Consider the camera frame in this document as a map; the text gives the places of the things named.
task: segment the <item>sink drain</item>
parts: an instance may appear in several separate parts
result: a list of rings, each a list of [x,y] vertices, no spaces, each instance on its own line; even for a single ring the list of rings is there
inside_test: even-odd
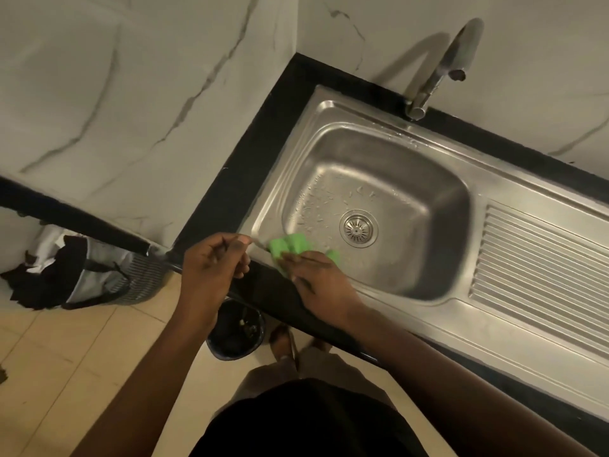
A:
[[[352,247],[369,247],[377,239],[378,224],[364,210],[351,210],[340,219],[340,235]]]

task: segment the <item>green cloth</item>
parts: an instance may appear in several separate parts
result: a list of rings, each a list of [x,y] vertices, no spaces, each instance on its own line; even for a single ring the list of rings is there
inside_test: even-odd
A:
[[[269,242],[268,249],[273,257],[273,261],[275,261],[275,264],[277,265],[277,260],[281,258],[281,254],[283,252],[290,252],[300,255],[301,253],[312,250],[313,248],[309,244],[309,241],[304,234],[295,233],[279,239],[271,240]],[[336,250],[328,250],[326,252],[326,256],[336,264],[339,264],[339,252]],[[285,276],[283,269],[281,269],[280,266],[277,266],[277,268]]]

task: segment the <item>beige floor tile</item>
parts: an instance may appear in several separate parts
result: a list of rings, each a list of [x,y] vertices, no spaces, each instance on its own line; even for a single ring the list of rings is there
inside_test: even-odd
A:
[[[115,310],[114,305],[40,312],[24,336],[72,362],[80,362]]]
[[[0,327],[23,334],[39,314],[39,311],[27,308],[0,309]]]
[[[67,457],[119,387],[78,368],[44,418],[21,457]]]
[[[167,277],[165,286],[159,290],[154,297],[133,305],[133,307],[143,311],[147,315],[167,322],[174,313],[175,306],[178,304],[181,283],[182,276],[176,272],[172,272]]]
[[[419,408],[416,407],[415,403],[412,402],[406,392],[402,390],[400,385],[386,370],[337,348],[333,348],[331,352],[338,354],[347,364],[358,368],[369,381],[385,390],[394,406],[398,409],[398,412],[402,414],[416,433],[422,446],[430,457],[456,457],[453,449],[448,446],[448,443],[444,438],[442,438]]]
[[[73,362],[21,338],[3,361],[0,386],[0,455],[16,457],[74,371]]]
[[[211,416],[232,398],[246,374],[260,365],[253,353],[237,361],[219,361],[204,344],[188,372],[153,457],[187,457]]]
[[[118,306],[81,366],[122,385],[163,327],[164,323],[141,311]]]
[[[13,346],[17,344],[21,335],[4,328],[0,328],[0,362],[10,353]]]

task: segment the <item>chrome faucet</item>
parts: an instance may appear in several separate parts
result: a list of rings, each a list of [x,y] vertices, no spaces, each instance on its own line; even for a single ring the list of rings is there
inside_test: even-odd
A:
[[[444,76],[449,76],[455,81],[464,81],[466,72],[471,66],[476,49],[480,43],[484,21],[479,17],[470,19],[460,30],[453,42],[450,44],[440,63],[431,73],[416,93],[415,99],[408,107],[406,115],[412,120],[420,120],[425,116],[427,101],[438,87]]]

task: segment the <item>gray pants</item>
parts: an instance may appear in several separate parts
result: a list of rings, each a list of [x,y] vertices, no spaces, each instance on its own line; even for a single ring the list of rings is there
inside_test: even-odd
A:
[[[326,353],[316,347],[307,347],[300,352],[299,359],[298,370],[294,360],[289,356],[284,356],[268,366],[251,370],[231,400],[221,407],[214,417],[241,399],[255,398],[275,386],[299,378],[323,380],[348,391],[365,394],[395,409],[385,391],[366,380],[358,369],[347,364],[338,354]]]

